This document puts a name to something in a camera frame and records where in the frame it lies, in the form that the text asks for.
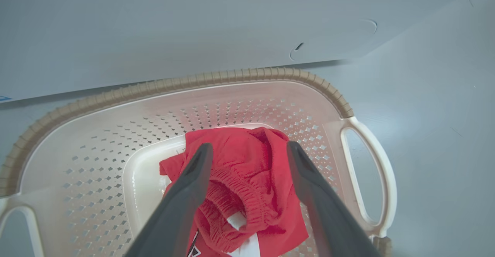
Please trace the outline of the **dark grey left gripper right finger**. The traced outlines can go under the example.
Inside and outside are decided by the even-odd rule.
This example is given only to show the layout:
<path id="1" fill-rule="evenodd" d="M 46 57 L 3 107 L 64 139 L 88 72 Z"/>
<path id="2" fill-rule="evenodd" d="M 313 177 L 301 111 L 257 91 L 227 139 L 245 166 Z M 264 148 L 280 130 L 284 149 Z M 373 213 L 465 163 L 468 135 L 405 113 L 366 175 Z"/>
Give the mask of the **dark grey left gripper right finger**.
<path id="1" fill-rule="evenodd" d="M 290 173 L 307 207 L 320 257 L 380 257 L 364 230 L 296 141 L 287 143 Z"/>

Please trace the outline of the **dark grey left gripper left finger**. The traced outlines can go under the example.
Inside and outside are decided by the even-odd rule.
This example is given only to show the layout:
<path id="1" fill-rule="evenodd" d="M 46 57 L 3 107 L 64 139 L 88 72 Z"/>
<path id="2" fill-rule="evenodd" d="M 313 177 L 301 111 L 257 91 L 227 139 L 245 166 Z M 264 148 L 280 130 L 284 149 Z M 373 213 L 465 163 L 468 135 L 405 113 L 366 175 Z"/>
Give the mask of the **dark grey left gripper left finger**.
<path id="1" fill-rule="evenodd" d="M 212 170 L 213 148 L 202 144 L 191 161 L 158 202 L 145 221 L 136 197 L 152 199 L 152 192 L 138 190 L 134 180 L 137 158 L 131 157 L 124 169 L 124 199 L 128 223 L 133 235 L 126 257 L 186 257 L 193 216 L 205 201 Z"/>

